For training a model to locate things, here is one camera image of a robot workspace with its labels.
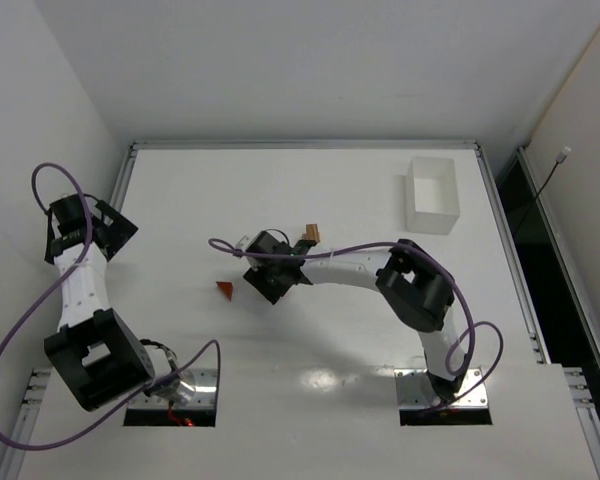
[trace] purple cord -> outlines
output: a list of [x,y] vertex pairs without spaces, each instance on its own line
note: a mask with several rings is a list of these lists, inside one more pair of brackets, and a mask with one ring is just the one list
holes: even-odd
[[[33,314],[33,312],[35,312],[36,309],[40,305],[42,305],[42,303],[47,298],[49,298],[49,296],[57,288],[59,288],[67,278],[69,278],[69,275],[71,275],[75,271],[75,269],[78,268],[80,263],[84,260],[84,257],[86,257],[87,252],[89,250],[89,245],[91,244],[91,240],[93,239],[93,225],[91,223],[91,212],[89,211],[89,206],[87,205],[87,200],[85,198],[85,195],[82,192],[80,185],[78,185],[78,182],[76,181],[76,179],[65,168],[63,168],[60,165],[56,165],[55,163],[41,163],[34,169],[33,173],[31,174],[31,188],[33,190],[33,196],[35,197],[36,202],[38,203],[38,205],[40,206],[42,211],[45,213],[48,212],[48,210],[42,204],[42,201],[40,200],[40,196],[38,195],[36,179],[38,177],[38,173],[40,172],[40,170],[42,170],[44,168],[54,168],[56,170],[59,170],[65,177],[67,177],[69,179],[69,181],[72,183],[73,187],[75,188],[76,192],[78,193],[78,198],[80,199],[80,203],[82,204],[82,208],[85,213],[85,219],[86,219],[86,224],[87,224],[87,233],[86,233],[86,238],[85,238],[85,242],[84,242],[84,248],[82,249],[82,252],[80,252],[80,255],[78,255],[78,258],[76,259],[75,263],[73,265],[71,265],[71,267],[69,267],[69,269],[60,278],[58,278],[58,280],[56,280],[47,290],[45,290],[44,293],[42,295],[40,295],[40,297],[35,302],[33,302],[33,304],[24,313],[24,315],[22,315],[22,317],[20,317],[20,319],[16,322],[16,324],[13,327],[11,327],[11,330],[9,330],[7,335],[4,337],[4,340],[2,340],[2,342],[0,343],[0,357],[4,353],[9,342],[16,335],[16,333],[18,332],[20,327],[22,327],[22,325],[24,325],[24,323],[29,319],[29,317],[31,317],[31,314]],[[173,372],[169,373],[168,375],[165,375],[164,377],[158,379],[156,382],[154,382],[154,384],[159,384],[161,382],[170,380],[171,378],[175,377],[182,371],[189,368],[196,360],[198,360],[198,358],[200,358],[200,356],[211,345],[216,346],[216,350],[217,350],[217,354],[218,354],[218,378],[216,380],[216,394],[215,394],[215,408],[217,410],[218,394],[220,392],[220,370],[221,370],[222,359],[220,356],[220,344],[215,339],[209,340],[205,344],[205,346],[202,347],[200,349],[200,351],[191,360],[189,360],[187,363],[185,363],[182,367],[180,367],[177,370],[174,370]],[[75,442],[76,440],[84,437],[86,434],[88,434],[95,428],[99,427],[109,417],[111,417],[115,412],[117,412],[124,405],[126,405],[127,402],[129,402],[129,400],[131,400],[136,395],[140,394],[145,388],[147,388],[145,385],[138,388],[133,393],[131,393],[129,396],[125,397],[124,400],[121,400],[120,402],[118,402],[111,410],[109,410],[107,413],[105,413],[102,417],[100,417],[94,423],[89,425],[87,428],[76,433],[75,435],[72,435],[71,437],[65,438],[64,440],[60,440],[60,441],[53,442],[53,443],[47,443],[44,445],[28,445],[26,443],[19,443],[19,442],[14,441],[0,431],[0,441],[2,443],[4,443],[6,446],[11,447],[11,448],[16,448],[18,450],[38,451],[38,452],[43,451],[43,450],[52,450],[54,448],[68,445],[69,443]]]
[[[471,387],[469,390],[464,392],[462,395],[457,397],[454,401],[457,401],[457,400],[463,398],[465,395],[468,395],[469,393],[471,393],[479,385],[482,385],[485,382],[485,380],[489,377],[489,375],[491,375],[491,373],[495,370],[496,366],[500,362],[500,359],[502,358],[502,353],[504,351],[504,337],[503,337],[500,329],[495,324],[493,324],[491,322],[487,322],[487,321],[475,323],[473,321],[473,315],[471,315],[471,311],[469,310],[469,304],[467,303],[467,300],[465,299],[464,295],[462,294],[462,291],[460,290],[460,287],[458,287],[458,284],[456,283],[453,276],[442,265],[440,265],[436,260],[431,258],[426,253],[424,253],[416,248],[413,248],[410,245],[406,245],[404,243],[396,243],[396,242],[373,242],[373,243],[365,243],[362,245],[354,245],[353,247],[342,248],[340,250],[334,250],[334,251],[326,252],[326,253],[317,253],[317,254],[313,254],[313,255],[311,255],[311,254],[309,254],[309,255],[282,255],[282,254],[275,254],[275,253],[244,252],[242,250],[236,249],[229,242],[227,242],[226,240],[222,240],[220,238],[210,238],[208,240],[208,243],[212,248],[214,248],[216,250],[219,250],[224,253],[230,253],[231,255],[235,255],[238,257],[278,259],[278,260],[285,260],[285,259],[291,259],[291,258],[295,259],[295,260],[317,260],[320,258],[330,258],[332,256],[344,255],[346,253],[357,252],[359,250],[367,250],[370,248],[379,248],[379,247],[400,248],[400,249],[410,253],[411,255],[415,255],[415,256],[421,258],[425,262],[429,263],[429,265],[431,265],[433,268],[435,268],[438,271],[438,273],[440,273],[440,275],[442,275],[442,277],[451,285],[453,292],[456,294],[456,297],[458,297],[458,300],[460,301],[460,305],[462,306],[462,311],[464,312],[464,315],[467,320],[467,329],[462,333],[462,335],[460,335],[458,337],[458,340],[456,340],[456,342],[451,346],[451,348],[447,352],[447,356],[445,358],[445,366],[446,366],[449,374],[455,376],[455,375],[458,375],[460,372],[466,371],[469,368],[469,365],[471,364],[471,360],[473,359],[473,354],[475,352],[475,345],[476,345],[475,329],[476,329],[476,327],[478,327],[478,326],[491,327],[492,329],[495,330],[496,334],[498,335],[498,339],[500,340],[498,354],[496,355],[496,359],[494,360],[494,362],[491,365],[491,367],[489,368],[489,370],[487,370],[487,372],[482,376],[482,379],[479,382],[477,382],[473,387]],[[458,348],[458,346],[460,345],[462,340],[464,340],[464,338],[467,335],[469,335],[469,347],[467,348],[467,354],[465,355],[462,365],[457,370],[453,370],[451,368],[451,356],[453,355],[453,352],[456,350],[456,348]],[[443,408],[446,408],[448,405],[449,404],[447,404],[447,403],[441,403],[440,405],[437,405],[435,407],[423,410],[423,413],[427,413],[429,411],[441,410]]]

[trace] purple cable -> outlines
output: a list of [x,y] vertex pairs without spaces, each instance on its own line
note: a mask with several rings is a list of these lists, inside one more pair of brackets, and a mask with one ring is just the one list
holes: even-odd
[[[33,312],[35,312],[36,309],[38,307],[40,307],[40,305],[42,305],[42,303],[47,298],[49,298],[49,296],[51,296],[51,294],[57,288],[59,288],[62,285],[62,283],[67,278],[69,278],[69,275],[71,275],[75,271],[75,269],[78,268],[78,266],[80,265],[80,263],[86,257],[87,252],[89,250],[89,245],[91,244],[91,241],[93,239],[93,225],[91,223],[91,212],[89,211],[89,206],[87,205],[87,200],[85,198],[85,195],[82,192],[82,189],[80,188],[80,185],[78,184],[78,182],[76,181],[76,179],[73,178],[73,176],[65,168],[63,168],[60,165],[56,165],[55,163],[42,163],[42,164],[38,165],[34,169],[33,173],[31,174],[31,188],[33,190],[33,196],[35,197],[36,202],[38,203],[38,205],[40,206],[40,208],[42,209],[42,211],[45,212],[45,213],[48,213],[48,210],[44,207],[44,205],[42,204],[42,201],[40,200],[40,196],[38,195],[38,189],[37,189],[36,179],[38,177],[38,173],[40,172],[40,170],[42,170],[44,168],[54,168],[56,170],[59,170],[65,177],[67,177],[69,179],[69,181],[71,182],[71,184],[75,188],[75,190],[76,190],[76,192],[78,194],[78,197],[80,199],[80,203],[82,204],[82,208],[83,208],[84,213],[85,213],[85,219],[86,219],[86,224],[87,224],[87,233],[86,233],[86,238],[85,238],[85,242],[84,242],[84,248],[80,252],[80,255],[78,255],[78,258],[76,259],[75,263],[73,265],[71,265],[71,267],[60,278],[58,278],[58,280],[56,280],[47,290],[45,290],[44,293],[42,295],[40,295],[40,297],[35,302],[33,302],[33,304],[31,305],[31,307],[29,307],[27,309],[27,311],[24,313],[24,315],[22,315],[22,317],[20,317],[20,319],[15,323],[15,325],[13,327],[11,327],[11,330],[9,330],[9,332],[7,333],[7,335],[4,337],[4,340],[2,340],[2,342],[0,343],[0,357],[4,353],[4,351],[7,348],[7,345],[9,344],[9,342],[16,335],[16,333],[18,332],[18,330],[20,329],[20,327],[22,327],[22,325],[24,325],[24,323],[29,319],[29,317],[31,317],[31,315],[33,314]],[[217,377],[217,380],[216,380],[216,394],[215,394],[215,408],[217,409],[218,408],[218,394],[220,392],[220,369],[221,369],[221,362],[222,362],[222,359],[221,359],[221,356],[220,356],[220,344],[218,343],[217,340],[210,340],[210,341],[208,341],[205,344],[205,346],[202,347],[200,349],[200,351],[191,360],[189,360],[187,363],[185,363],[182,367],[178,368],[177,370],[174,370],[173,372],[169,373],[168,375],[165,375],[164,377],[158,379],[154,383],[159,384],[159,383],[162,383],[164,381],[167,381],[167,380],[175,377],[176,375],[178,375],[182,371],[186,370],[198,358],[200,358],[200,356],[211,345],[215,345],[216,346],[216,350],[217,350],[217,354],[218,354],[218,377]],[[47,444],[44,444],[44,445],[28,445],[28,444],[25,444],[25,443],[19,443],[19,442],[14,441],[14,440],[10,439],[9,437],[7,437],[4,433],[2,433],[0,431],[0,441],[2,443],[4,443],[6,446],[8,446],[8,447],[16,448],[18,450],[28,450],[28,451],[52,450],[54,448],[58,448],[58,447],[62,447],[64,445],[68,445],[69,443],[75,442],[76,440],[84,437],[86,434],[88,434],[89,432],[91,432],[95,428],[99,427],[109,417],[111,417],[111,415],[113,415],[115,412],[117,412],[118,410],[120,410],[124,405],[127,404],[127,402],[129,400],[131,400],[136,395],[140,394],[145,388],[146,388],[145,385],[143,385],[142,387],[138,388],[133,393],[131,393],[129,396],[127,396],[124,400],[121,400],[119,403],[117,403],[111,410],[109,410],[107,413],[105,413],[102,417],[100,417],[98,420],[96,420],[90,426],[88,426],[84,430],[76,433],[75,435],[72,435],[71,437],[65,438],[64,440],[60,440],[60,441],[53,442],[53,443],[47,443]]]
[[[495,324],[493,324],[491,322],[487,322],[487,321],[475,323],[473,321],[473,315],[471,315],[471,311],[469,310],[469,304],[467,303],[467,300],[465,299],[464,295],[462,294],[462,291],[460,290],[460,287],[458,287],[458,284],[456,283],[453,276],[442,265],[440,265],[436,260],[431,258],[426,253],[424,253],[416,248],[411,247],[410,245],[406,245],[403,243],[396,243],[396,242],[373,242],[373,243],[365,243],[362,245],[354,245],[352,247],[342,248],[340,250],[334,250],[331,252],[318,253],[318,254],[313,254],[313,255],[311,255],[311,254],[309,254],[309,255],[282,255],[282,254],[274,254],[274,253],[269,254],[269,253],[244,252],[242,250],[236,249],[233,245],[231,245],[226,240],[222,240],[219,238],[210,238],[208,240],[208,243],[212,248],[214,248],[216,250],[219,250],[224,253],[230,253],[231,255],[235,255],[238,257],[278,259],[278,260],[291,259],[291,258],[293,258],[295,260],[317,260],[320,258],[330,258],[332,256],[338,256],[338,255],[344,255],[346,253],[357,252],[359,250],[368,250],[370,248],[379,248],[379,247],[400,248],[400,249],[410,253],[411,255],[415,255],[415,256],[423,259],[425,262],[429,263],[429,265],[431,265],[433,268],[435,268],[438,271],[438,273],[440,273],[440,275],[442,275],[442,277],[451,285],[453,292],[456,294],[456,297],[458,297],[458,300],[460,301],[460,305],[462,306],[462,311],[464,312],[464,315],[467,320],[467,329],[462,333],[462,335],[460,335],[458,337],[458,340],[456,340],[456,342],[451,346],[451,348],[447,352],[447,356],[445,358],[445,366],[446,366],[449,374],[457,375],[460,372],[466,371],[466,369],[469,368],[469,365],[471,364],[471,360],[473,359],[473,354],[475,352],[475,344],[476,344],[475,329],[476,329],[476,327],[478,327],[478,326],[491,327],[493,330],[495,330],[496,334],[498,335],[498,339],[500,341],[500,346],[498,349],[498,354],[496,355],[496,359],[494,360],[493,364],[491,365],[489,370],[487,370],[487,372],[482,376],[482,378],[479,382],[477,382],[475,385],[473,385],[469,390],[464,392],[459,397],[456,397],[454,402],[457,400],[460,400],[464,396],[471,393],[475,388],[482,385],[485,382],[485,380],[487,378],[489,378],[489,375],[491,375],[491,373],[495,370],[498,363],[500,362],[500,359],[502,358],[502,353],[504,352],[504,337],[503,337],[500,329]],[[460,345],[462,340],[464,340],[464,338],[467,335],[469,335],[469,347],[467,348],[467,354],[465,355],[462,365],[458,369],[453,370],[451,368],[451,356],[453,355],[453,352],[455,351],[455,349],[458,348],[458,346]],[[449,406],[449,404],[441,403],[440,405],[437,405],[435,407],[425,409],[422,412],[427,413],[430,411],[442,410],[442,409],[446,408],[447,406]]]

